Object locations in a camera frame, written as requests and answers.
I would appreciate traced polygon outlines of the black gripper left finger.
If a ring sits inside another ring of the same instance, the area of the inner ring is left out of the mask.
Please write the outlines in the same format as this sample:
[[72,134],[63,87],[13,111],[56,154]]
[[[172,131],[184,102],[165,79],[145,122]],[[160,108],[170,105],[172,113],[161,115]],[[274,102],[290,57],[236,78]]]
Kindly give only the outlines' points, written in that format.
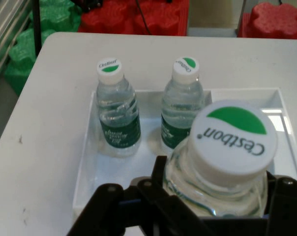
[[210,236],[206,226],[177,196],[162,187],[167,157],[156,158],[150,177],[127,189],[99,186],[77,218],[69,236],[122,236],[139,226],[146,236]]

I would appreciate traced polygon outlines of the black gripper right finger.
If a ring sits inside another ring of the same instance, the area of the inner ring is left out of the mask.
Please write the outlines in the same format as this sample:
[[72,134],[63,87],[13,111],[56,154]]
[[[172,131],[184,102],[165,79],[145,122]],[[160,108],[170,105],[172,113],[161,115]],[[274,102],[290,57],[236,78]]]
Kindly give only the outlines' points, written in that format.
[[297,236],[297,180],[267,172],[267,236]]

